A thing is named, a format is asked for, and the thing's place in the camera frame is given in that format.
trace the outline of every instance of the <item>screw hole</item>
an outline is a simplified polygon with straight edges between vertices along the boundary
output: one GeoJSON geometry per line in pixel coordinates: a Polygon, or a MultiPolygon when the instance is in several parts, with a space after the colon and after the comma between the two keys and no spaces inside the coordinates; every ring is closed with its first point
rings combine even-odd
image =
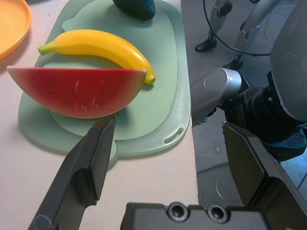
{"type": "Polygon", "coordinates": [[[224,217],[224,212],[219,207],[212,208],[211,213],[217,219],[222,219],[224,217]]]}
{"type": "Polygon", "coordinates": [[[176,205],[172,208],[172,214],[175,217],[182,217],[184,215],[184,210],[181,206],[176,205]]]}
{"type": "Polygon", "coordinates": [[[174,202],[167,208],[167,214],[175,222],[183,222],[188,218],[189,211],[180,202],[174,202]]]}
{"type": "Polygon", "coordinates": [[[227,211],[221,206],[212,205],[207,208],[207,213],[210,219],[217,223],[225,223],[228,221],[227,211]]]}

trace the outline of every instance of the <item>toy watermelon slice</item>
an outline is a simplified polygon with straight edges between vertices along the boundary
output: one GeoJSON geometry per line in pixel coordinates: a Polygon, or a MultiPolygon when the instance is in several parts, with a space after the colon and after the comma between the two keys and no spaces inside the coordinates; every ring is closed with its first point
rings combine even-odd
{"type": "Polygon", "coordinates": [[[98,118],[127,106],[145,80],[144,69],[54,69],[8,66],[33,100],[62,115],[98,118]]]}

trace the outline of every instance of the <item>black cable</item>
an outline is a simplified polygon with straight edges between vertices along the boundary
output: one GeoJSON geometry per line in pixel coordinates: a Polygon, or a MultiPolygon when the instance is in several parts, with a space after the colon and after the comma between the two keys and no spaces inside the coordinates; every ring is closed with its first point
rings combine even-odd
{"type": "Polygon", "coordinates": [[[206,10],[206,3],[205,3],[205,0],[202,0],[202,3],[203,3],[203,11],[205,12],[205,17],[206,17],[206,20],[207,20],[207,23],[210,27],[210,30],[211,30],[211,33],[216,37],[217,40],[219,40],[224,46],[227,46],[228,48],[238,52],[238,53],[241,53],[241,54],[246,54],[246,55],[251,55],[251,56],[269,56],[271,55],[270,53],[268,54],[253,54],[253,53],[248,53],[248,52],[244,52],[242,50],[239,50],[239,49],[236,49],[228,44],[226,44],[225,42],[222,41],[221,38],[219,38],[219,36],[215,33],[215,31],[213,30],[211,24],[210,24],[210,21],[209,21],[209,18],[208,18],[208,15],[207,15],[207,10],[206,10]]]}

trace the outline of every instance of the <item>gray floor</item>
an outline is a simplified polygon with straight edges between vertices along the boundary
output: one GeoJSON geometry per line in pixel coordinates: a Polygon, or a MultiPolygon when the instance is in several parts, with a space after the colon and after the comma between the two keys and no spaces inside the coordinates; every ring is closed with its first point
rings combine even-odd
{"type": "MultiPolygon", "coordinates": [[[[206,0],[208,16],[215,0],[206,0]]],[[[250,50],[257,53],[270,52],[284,22],[298,0],[283,0],[260,24],[260,32],[250,50]]],[[[253,8],[248,0],[232,0],[233,9],[219,31],[219,36],[228,44],[234,46],[239,28],[253,8]]],[[[208,25],[205,21],[202,0],[182,0],[182,16],[185,26],[190,84],[197,84],[210,70],[229,63],[234,58],[234,51],[221,43],[214,50],[198,53],[194,47],[204,41],[208,35],[208,25]]],[[[240,73],[254,86],[266,86],[266,74],[270,71],[269,57],[244,57],[244,66],[240,73]]],[[[222,123],[225,121],[223,111],[208,118],[207,122],[193,128],[197,172],[203,172],[217,164],[227,162],[222,123]]],[[[285,168],[296,186],[307,199],[307,152],[297,158],[283,162],[285,168]]]]}

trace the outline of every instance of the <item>toy banana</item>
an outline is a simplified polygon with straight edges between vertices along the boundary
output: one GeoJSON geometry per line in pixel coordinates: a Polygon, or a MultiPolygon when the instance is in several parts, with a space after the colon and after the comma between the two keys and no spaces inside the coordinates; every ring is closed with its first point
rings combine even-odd
{"type": "Polygon", "coordinates": [[[93,55],[108,58],[125,69],[145,69],[145,83],[153,84],[154,71],[144,55],[130,42],[98,30],[72,30],[60,34],[52,42],[41,46],[42,54],[57,52],[66,55],[93,55]]]}

